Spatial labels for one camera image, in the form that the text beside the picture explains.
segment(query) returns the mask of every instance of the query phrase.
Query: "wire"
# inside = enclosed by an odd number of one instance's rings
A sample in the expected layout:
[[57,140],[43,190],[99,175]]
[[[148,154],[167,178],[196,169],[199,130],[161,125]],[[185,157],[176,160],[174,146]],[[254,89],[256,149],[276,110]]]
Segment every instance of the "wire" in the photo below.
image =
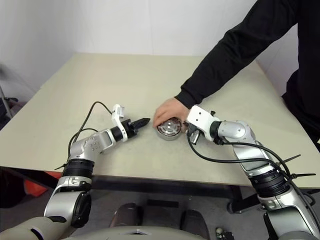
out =
[[275,169],[278,169],[278,170],[280,169],[280,167],[277,166],[275,164],[275,162],[273,162],[272,160],[267,159],[267,158],[246,158],[246,159],[221,160],[221,159],[214,159],[214,158],[206,157],[206,156],[203,156],[201,153],[199,153],[194,148],[193,144],[191,143],[190,136],[187,136],[187,140],[188,140],[189,146],[192,149],[192,151],[198,157],[200,157],[200,158],[202,158],[204,160],[207,160],[209,162],[220,163],[220,164],[240,164],[240,163],[250,163],[250,162],[267,162],[267,163],[271,164]]
[[[80,133],[83,132],[83,131],[86,131],[86,130],[92,130],[92,131],[95,131],[96,133],[98,132],[98,130],[96,130],[96,129],[94,129],[94,128],[84,128],[84,129],[82,129],[82,130],[80,131]],[[69,144],[68,144],[68,158],[70,157],[70,149],[71,149],[72,140],[76,137],[77,134],[79,134],[79,132],[75,133],[75,134],[71,137],[71,139],[70,139],[70,141],[69,141]]]
[[292,178],[289,178],[288,180],[289,184],[294,188],[294,190],[298,193],[298,195],[301,197],[301,199],[304,201],[306,207],[309,209],[311,215],[313,216],[313,219],[315,220],[315,224],[320,231],[320,220],[318,215],[316,214],[315,210],[309,203],[309,201],[306,199],[305,195],[302,193],[302,191],[298,188],[298,186],[292,181]]
[[94,109],[94,106],[95,106],[96,104],[101,104],[101,105],[112,115],[112,112],[109,110],[109,108],[107,108],[106,105],[104,105],[104,104],[103,104],[102,102],[100,102],[100,101],[95,101],[95,102],[92,104],[92,106],[91,106],[88,114],[86,115],[85,120],[84,120],[84,122],[82,123],[79,131],[75,134],[75,137],[74,137],[74,139],[73,139],[73,143],[75,143],[75,142],[77,141],[77,139],[78,139],[78,137],[79,137],[79,134],[80,134],[81,131],[83,130],[84,126],[86,125],[86,123],[87,123],[87,121],[88,121],[88,119],[89,119],[89,117],[90,117],[90,114],[91,114],[91,112],[92,112],[92,110]]
[[311,198],[312,202],[311,204],[309,203],[309,201],[306,199],[304,193],[302,193],[302,191],[297,187],[297,185],[292,181],[293,178],[290,173],[286,163],[282,160],[281,157],[279,157],[275,152],[273,152],[272,150],[261,146],[261,145],[257,145],[257,144],[251,144],[251,143],[246,143],[246,142],[227,142],[227,143],[223,143],[224,145],[245,145],[245,146],[251,146],[251,147],[255,147],[255,148],[259,148],[262,150],[265,150],[266,152],[272,154],[282,165],[283,168],[285,169],[285,171],[282,171],[281,168],[276,165],[272,160],[267,159],[267,158],[248,158],[248,159],[237,159],[237,160],[220,160],[220,159],[214,159],[214,158],[209,158],[206,156],[201,155],[192,145],[191,140],[190,140],[190,136],[187,136],[187,140],[189,143],[189,146],[191,147],[192,151],[200,158],[210,161],[210,162],[214,162],[214,163],[224,163],[224,164],[235,164],[235,163],[248,163],[248,162],[268,162],[270,163],[274,168],[278,169],[279,172],[287,179],[287,183],[290,184],[294,190],[297,192],[297,194],[301,197],[302,201],[304,202],[304,204],[306,205],[306,207],[309,209],[311,215],[313,216],[313,219],[315,220],[315,224],[318,228],[318,230],[320,230],[320,220],[315,212],[315,210],[312,207],[312,203],[314,198],[312,196],[308,196]]
[[279,157],[274,151],[270,150],[269,148],[267,148],[265,146],[261,146],[261,145],[253,144],[253,143],[247,143],[247,142],[224,142],[222,145],[244,145],[244,146],[250,146],[250,147],[262,149],[262,150],[270,153],[271,155],[273,155],[280,162],[280,164],[283,166],[285,173],[288,176],[291,176],[291,173],[290,173],[289,168],[286,165],[285,161],[283,161],[282,158]]

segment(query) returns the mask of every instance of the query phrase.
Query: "black sweater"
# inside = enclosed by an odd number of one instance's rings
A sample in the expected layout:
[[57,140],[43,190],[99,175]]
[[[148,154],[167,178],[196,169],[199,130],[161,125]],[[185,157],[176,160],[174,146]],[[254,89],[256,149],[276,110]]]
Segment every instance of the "black sweater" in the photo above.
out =
[[187,108],[201,103],[295,24],[299,69],[282,97],[296,118],[320,136],[320,0],[258,0],[203,59],[176,99]]

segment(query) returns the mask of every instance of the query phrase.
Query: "beige tabletop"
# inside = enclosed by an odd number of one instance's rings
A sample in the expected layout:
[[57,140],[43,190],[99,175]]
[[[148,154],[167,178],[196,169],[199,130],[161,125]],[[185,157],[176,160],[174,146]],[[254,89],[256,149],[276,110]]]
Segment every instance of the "beige tabletop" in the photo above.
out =
[[[76,54],[51,77],[28,104],[0,131],[0,166],[53,171],[67,159],[70,137],[79,129],[94,101],[125,107],[125,117],[153,117],[155,109],[175,96],[202,57]],[[299,187],[320,188],[320,154],[298,121],[286,109],[257,63],[242,70],[200,105],[221,120],[244,120],[257,140],[288,163],[292,173],[316,173],[295,180]],[[86,125],[113,127],[111,116],[97,105]],[[88,136],[84,132],[79,139]],[[234,159],[230,146],[200,139],[206,156]],[[138,136],[101,155],[96,175],[202,183],[250,185],[239,164],[198,158],[185,135],[159,138],[150,123]]]

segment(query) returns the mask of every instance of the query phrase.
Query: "floor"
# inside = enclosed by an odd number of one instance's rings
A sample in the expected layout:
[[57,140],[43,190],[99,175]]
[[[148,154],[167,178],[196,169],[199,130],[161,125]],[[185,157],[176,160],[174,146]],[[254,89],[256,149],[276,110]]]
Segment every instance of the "floor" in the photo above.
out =
[[[252,192],[251,188],[241,188],[244,195]],[[38,198],[27,197],[13,208],[0,209],[0,231],[13,227],[29,218],[41,216],[51,195],[47,191]],[[78,229],[73,235],[88,233],[108,227],[115,210],[126,203],[136,203],[144,206],[143,225],[166,226],[178,228],[180,215],[185,209],[194,209],[202,213],[211,240],[216,239],[215,229],[222,227],[233,232],[236,240],[268,239],[267,230],[263,221],[263,212],[257,208],[242,214],[229,214],[226,211],[228,199],[203,196],[155,194],[129,191],[93,190],[91,192],[92,208],[89,222]],[[320,202],[320,194],[314,194]],[[179,208],[146,206],[148,199],[179,202]],[[320,204],[314,206],[320,215]]]

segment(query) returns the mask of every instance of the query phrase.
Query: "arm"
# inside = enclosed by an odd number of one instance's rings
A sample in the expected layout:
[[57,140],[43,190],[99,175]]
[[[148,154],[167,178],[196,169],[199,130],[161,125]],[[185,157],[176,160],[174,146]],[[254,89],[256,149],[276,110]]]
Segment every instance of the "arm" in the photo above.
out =
[[175,98],[190,109],[218,91],[297,23],[298,4],[298,0],[258,0],[244,20],[225,33]]
[[[92,105],[87,117],[90,116],[96,103]],[[2,231],[1,240],[58,240],[71,235],[88,222],[92,202],[90,197],[92,173],[98,157],[113,148],[120,140],[125,142],[136,136],[138,129],[148,124],[150,120],[141,118],[134,122],[130,119],[121,121],[120,119],[124,117],[124,108],[119,104],[114,105],[111,114],[115,127],[106,128],[69,145],[67,163],[62,166],[64,167],[62,176],[45,207],[44,216],[31,218]],[[87,119],[71,138],[70,144],[84,130],[83,126]]]
[[[261,206],[266,210],[263,219],[269,239],[320,238],[319,218],[304,194],[292,181],[299,177],[299,174],[291,174],[286,163],[276,153],[257,141],[246,122],[220,121],[197,105],[191,108],[186,121],[189,123],[187,140],[198,157],[214,163],[240,163],[257,192]],[[238,160],[220,160],[201,155],[193,147],[201,133],[210,142],[232,145]],[[311,175],[313,174],[301,174],[300,177]]]

